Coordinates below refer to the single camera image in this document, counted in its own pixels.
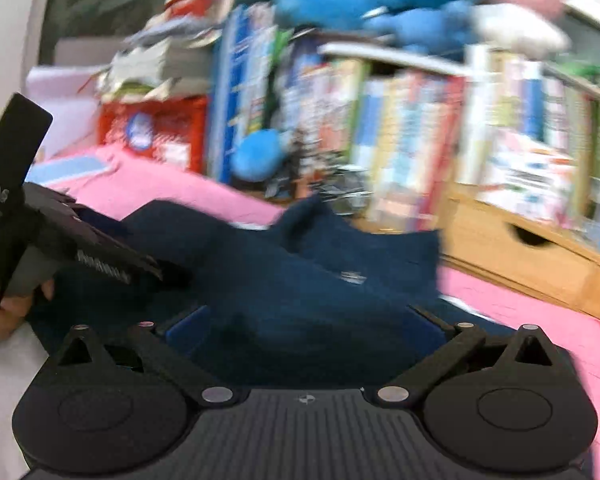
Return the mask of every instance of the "human hand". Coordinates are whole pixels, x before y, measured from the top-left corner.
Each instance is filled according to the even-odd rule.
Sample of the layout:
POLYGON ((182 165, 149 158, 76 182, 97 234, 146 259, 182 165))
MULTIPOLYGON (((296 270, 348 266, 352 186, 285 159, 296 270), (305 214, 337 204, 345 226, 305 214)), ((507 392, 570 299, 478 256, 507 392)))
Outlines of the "human hand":
MULTIPOLYGON (((45 298, 54 294, 54 282, 49 280, 41 286, 45 298)), ((3 298, 0 302, 0 340, 5 340, 24 323, 33 304, 33 293, 25 298, 3 298)))

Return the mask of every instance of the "circular pad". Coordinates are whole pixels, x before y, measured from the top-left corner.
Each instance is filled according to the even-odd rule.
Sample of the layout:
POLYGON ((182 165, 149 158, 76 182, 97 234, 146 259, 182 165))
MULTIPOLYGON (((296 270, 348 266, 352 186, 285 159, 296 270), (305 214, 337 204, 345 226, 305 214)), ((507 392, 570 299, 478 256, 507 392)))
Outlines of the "circular pad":
POLYGON ((540 428, 549 422, 551 411, 551 404, 543 396, 520 388, 493 390, 478 401, 480 416, 501 430, 540 428))
POLYGON ((123 368, 90 384, 72 379, 32 384, 13 414, 20 449, 45 469, 129 470, 167 451, 185 429, 185 399, 160 379, 123 368))
POLYGON ((490 368, 437 386, 424 404, 433 439, 463 462, 502 473, 549 472, 586 452, 598 416, 575 378, 540 365, 513 375, 490 368))

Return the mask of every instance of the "red box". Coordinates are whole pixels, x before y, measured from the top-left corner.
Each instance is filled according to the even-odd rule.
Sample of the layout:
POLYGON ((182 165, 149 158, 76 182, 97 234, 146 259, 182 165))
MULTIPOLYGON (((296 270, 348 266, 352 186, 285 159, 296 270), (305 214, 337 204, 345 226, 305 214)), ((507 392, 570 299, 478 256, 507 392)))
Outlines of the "red box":
POLYGON ((98 142, 121 142, 130 152, 204 172, 206 97, 100 105, 98 142))

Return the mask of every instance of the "drawer handle hole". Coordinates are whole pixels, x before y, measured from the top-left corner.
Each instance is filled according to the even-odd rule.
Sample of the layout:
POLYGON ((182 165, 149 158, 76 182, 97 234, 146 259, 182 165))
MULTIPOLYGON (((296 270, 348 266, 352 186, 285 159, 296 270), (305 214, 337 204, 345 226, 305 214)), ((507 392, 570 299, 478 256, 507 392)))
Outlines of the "drawer handle hole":
POLYGON ((522 227, 518 227, 517 225, 509 224, 509 227, 516 235, 516 238, 525 245, 531 247, 547 247, 552 243, 550 240, 547 240, 546 238, 541 237, 540 235, 532 233, 531 231, 527 231, 522 227))

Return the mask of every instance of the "blue plush keychain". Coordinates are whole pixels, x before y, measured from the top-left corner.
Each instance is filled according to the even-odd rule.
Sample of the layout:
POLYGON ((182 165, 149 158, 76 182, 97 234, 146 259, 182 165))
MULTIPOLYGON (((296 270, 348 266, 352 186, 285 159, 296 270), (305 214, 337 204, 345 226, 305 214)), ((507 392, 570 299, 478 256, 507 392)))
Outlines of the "blue plush keychain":
POLYGON ((231 158, 232 173, 245 182, 272 177, 286 157, 277 130, 258 130, 248 135, 231 158))

